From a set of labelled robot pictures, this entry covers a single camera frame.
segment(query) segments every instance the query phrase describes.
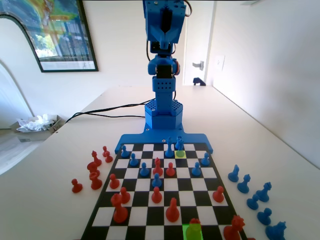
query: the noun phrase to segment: red chess piece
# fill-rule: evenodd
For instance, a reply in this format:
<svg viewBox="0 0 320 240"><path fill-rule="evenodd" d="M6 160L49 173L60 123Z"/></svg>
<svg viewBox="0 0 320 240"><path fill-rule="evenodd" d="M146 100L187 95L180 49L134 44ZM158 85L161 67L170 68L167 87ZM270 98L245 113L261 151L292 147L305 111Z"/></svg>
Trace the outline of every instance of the red chess piece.
<svg viewBox="0 0 320 240"><path fill-rule="evenodd" d="M88 169L90 173L97 173L99 177L100 171L97 169L97 164L94 161L90 162L88 166L86 166L86 169Z"/></svg>
<svg viewBox="0 0 320 240"><path fill-rule="evenodd" d="M166 169L165 173L169 176L172 177L175 175L176 171L174 169L174 165L172 162L169 162L169 168Z"/></svg>
<svg viewBox="0 0 320 240"><path fill-rule="evenodd" d="M106 162L106 163L111 163L113 160L114 160L114 158L113 158L112 156L110 156L110 152L108 151L108 152L106 153L105 162Z"/></svg>
<svg viewBox="0 0 320 240"><path fill-rule="evenodd" d="M171 198L170 206L165 211L165 216L166 219L168 219L172 223L177 221L180 216L180 212L177 208L177 199L175 199L174 197Z"/></svg>
<svg viewBox="0 0 320 240"><path fill-rule="evenodd" d="M161 202L161 200L162 200L162 194L161 194L161 192L160 192L160 190L159 190L159 187L156 186L156 187L153 189L153 193L152 193L151 199L152 199L152 201L153 201L155 204L158 204L158 203Z"/></svg>
<svg viewBox="0 0 320 240"><path fill-rule="evenodd" d="M82 184L78 183L77 179L72 179L71 183L73 185L72 192L75 194L82 190Z"/></svg>
<svg viewBox="0 0 320 240"><path fill-rule="evenodd" d="M91 188L93 190L97 190L97 189L101 188L102 181L100 179L98 179L98 173L96 173L96 172L90 173L89 179L92 181Z"/></svg>
<svg viewBox="0 0 320 240"><path fill-rule="evenodd" d="M245 225L244 219L240 216L234 215L231 224L232 226L226 226L223 229L223 236L225 240L240 240L238 232L241 231Z"/></svg>
<svg viewBox="0 0 320 240"><path fill-rule="evenodd" d="M119 185L120 185L120 181L116 179L116 175L112 173L110 175L110 188L116 189L117 187L119 187Z"/></svg>
<svg viewBox="0 0 320 240"><path fill-rule="evenodd" d="M212 196L213 199L217 202L217 203L222 203L223 200L225 199L224 195L222 194L224 192L224 188L222 186L218 186L217 191L214 191Z"/></svg>
<svg viewBox="0 0 320 240"><path fill-rule="evenodd" d="M153 175L159 174L159 177L160 177L164 173L164 171L160 167L161 161L158 157L154 160L154 164L155 164L155 168L152 171Z"/></svg>
<svg viewBox="0 0 320 240"><path fill-rule="evenodd" d="M99 167L101 165L102 161L97 158L97 152L92 151L91 155L93 157L93 161L95 162L96 166Z"/></svg>
<svg viewBox="0 0 320 240"><path fill-rule="evenodd" d="M123 186L120 190L121 197L122 197L122 203L126 204L130 200L130 193L127 192L127 189Z"/></svg>
<svg viewBox="0 0 320 240"><path fill-rule="evenodd" d="M102 156L107 157L107 154L108 154L108 153L109 153L109 155L110 155L110 152L107 150L107 147L106 147L106 146L103 146L102 149L103 149Z"/></svg>

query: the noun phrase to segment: blue chess piece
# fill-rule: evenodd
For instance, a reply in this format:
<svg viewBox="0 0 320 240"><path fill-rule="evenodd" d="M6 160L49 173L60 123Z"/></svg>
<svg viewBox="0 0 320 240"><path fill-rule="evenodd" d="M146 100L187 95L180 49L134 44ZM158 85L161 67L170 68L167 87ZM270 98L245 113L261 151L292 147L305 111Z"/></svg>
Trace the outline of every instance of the blue chess piece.
<svg viewBox="0 0 320 240"><path fill-rule="evenodd" d="M194 168L192 168L191 173L193 176L200 176L201 175L201 169L200 164L198 162L195 163Z"/></svg>
<svg viewBox="0 0 320 240"><path fill-rule="evenodd" d="M130 152L127 151L127 148L125 145L122 146L122 153L121 153L121 157L123 158L127 158L130 155Z"/></svg>
<svg viewBox="0 0 320 240"><path fill-rule="evenodd" d="M286 222L280 221L275 226L267 226L265 234L270 240L285 240Z"/></svg>
<svg viewBox="0 0 320 240"><path fill-rule="evenodd" d="M141 175L141 177L146 177L149 175L149 169L147 168L147 164L145 162L142 163L140 175Z"/></svg>
<svg viewBox="0 0 320 240"><path fill-rule="evenodd" d="M238 182L238 180L239 180L238 173L239 173L239 167L236 164L236 165L234 165L233 171L228 174L228 179L234 183Z"/></svg>
<svg viewBox="0 0 320 240"><path fill-rule="evenodd" d="M209 154L207 152L204 154L204 158L201 159L201 164L204 166L209 166L210 160L209 160Z"/></svg>
<svg viewBox="0 0 320 240"><path fill-rule="evenodd" d="M270 208L266 207L264 211L258 212L256 217L260 221L260 223L264 225L269 225L271 223L270 215L272 214L272 211Z"/></svg>
<svg viewBox="0 0 320 240"><path fill-rule="evenodd" d="M271 189L271 182L266 182L263 185L263 189L262 190L258 190L256 191L255 194L257 194L259 196L259 200L261 202L268 202L269 201L269 196L268 196L268 191Z"/></svg>
<svg viewBox="0 0 320 240"><path fill-rule="evenodd" d="M153 179L153 181L152 181L152 187L158 187L158 188L160 188L161 187L161 185L162 185L162 181L160 180L160 178L159 178L159 173L156 173L155 175L154 175L154 179Z"/></svg>
<svg viewBox="0 0 320 240"><path fill-rule="evenodd" d="M131 153L131 160L129 161L131 167L135 167L139 164L139 161L136 159L136 155Z"/></svg>
<svg viewBox="0 0 320 240"><path fill-rule="evenodd" d="M259 205L258 205L258 200L259 200L259 196L257 194L254 194L252 196L252 198L249 198L246 201L246 204L248 205L249 208L251 208L252 210L257 210Z"/></svg>
<svg viewBox="0 0 320 240"><path fill-rule="evenodd" d="M175 154L174 151L172 151L172 149L171 149L171 144L172 144L171 137L168 137L168 139L166 140L166 143L168 144L168 149L167 149L167 151L165 151L165 156L167 158L171 158Z"/></svg>
<svg viewBox="0 0 320 240"><path fill-rule="evenodd" d="M236 186L243 194L247 194L249 192L248 182L250 182L250 179L250 175L246 174L243 177L243 182L238 183Z"/></svg>

